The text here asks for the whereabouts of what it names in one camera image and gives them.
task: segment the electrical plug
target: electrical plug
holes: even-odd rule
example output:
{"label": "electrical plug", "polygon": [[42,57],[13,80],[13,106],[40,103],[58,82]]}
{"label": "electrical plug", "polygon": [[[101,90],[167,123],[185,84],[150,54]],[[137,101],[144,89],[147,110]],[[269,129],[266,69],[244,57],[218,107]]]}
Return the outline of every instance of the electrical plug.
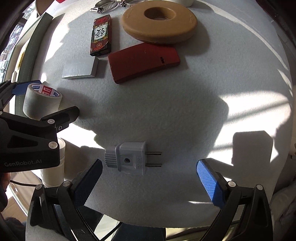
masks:
{"label": "electrical plug", "polygon": [[107,147],[105,163],[118,171],[144,175],[147,167],[161,167],[162,164],[147,163],[147,155],[161,155],[159,151],[147,151],[146,142],[124,142]]}

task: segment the white felt surface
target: white felt surface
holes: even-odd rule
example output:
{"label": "white felt surface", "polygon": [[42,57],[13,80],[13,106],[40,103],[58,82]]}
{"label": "white felt surface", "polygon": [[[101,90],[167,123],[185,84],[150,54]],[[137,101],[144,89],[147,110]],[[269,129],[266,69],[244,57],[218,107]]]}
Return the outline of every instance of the white felt surface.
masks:
{"label": "white felt surface", "polygon": [[[60,108],[76,105],[81,115],[59,133],[67,141],[65,177],[109,145],[147,141],[162,151],[162,168],[144,177],[107,168],[87,205],[116,220],[144,226],[209,225],[218,212],[200,183],[197,160],[212,157],[216,171],[239,185],[260,183],[271,199],[287,158],[292,131],[290,73],[284,49],[255,1],[195,1],[196,34],[175,47],[181,64],[122,85],[113,82],[107,57],[95,78],[62,79],[65,62],[89,55],[96,1],[53,3],[61,8],[49,27],[32,79],[46,80],[63,94]],[[140,43],[112,16],[112,52]]]}

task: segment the white cylinder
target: white cylinder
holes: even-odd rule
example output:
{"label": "white cylinder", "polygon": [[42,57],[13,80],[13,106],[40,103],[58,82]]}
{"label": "white cylinder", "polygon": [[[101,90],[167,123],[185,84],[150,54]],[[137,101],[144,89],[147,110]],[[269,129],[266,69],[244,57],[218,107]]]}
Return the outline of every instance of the white cylinder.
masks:
{"label": "white cylinder", "polygon": [[46,115],[57,112],[61,100],[61,93],[55,89],[41,84],[30,84],[22,110],[27,117],[40,120]]}
{"label": "white cylinder", "polygon": [[57,187],[64,181],[66,143],[61,138],[57,140],[59,143],[60,164],[57,167],[41,169],[42,182],[47,188]]}
{"label": "white cylinder", "polygon": [[166,1],[179,3],[184,7],[191,7],[194,0],[166,0]]}

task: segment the red book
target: red book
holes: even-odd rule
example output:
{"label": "red book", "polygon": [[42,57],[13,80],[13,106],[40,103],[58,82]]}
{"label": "red book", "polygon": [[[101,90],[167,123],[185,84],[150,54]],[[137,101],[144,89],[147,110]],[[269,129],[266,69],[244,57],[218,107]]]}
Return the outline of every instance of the red book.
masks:
{"label": "red book", "polygon": [[116,84],[180,64],[174,47],[148,43],[134,45],[112,53],[108,59]]}

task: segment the gray block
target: gray block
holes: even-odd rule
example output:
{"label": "gray block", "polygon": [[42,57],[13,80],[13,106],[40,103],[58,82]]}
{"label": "gray block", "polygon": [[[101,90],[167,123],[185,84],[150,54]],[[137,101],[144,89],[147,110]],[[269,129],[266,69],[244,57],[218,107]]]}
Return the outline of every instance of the gray block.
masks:
{"label": "gray block", "polygon": [[95,77],[98,61],[98,58],[89,56],[66,62],[62,78],[77,79]]}

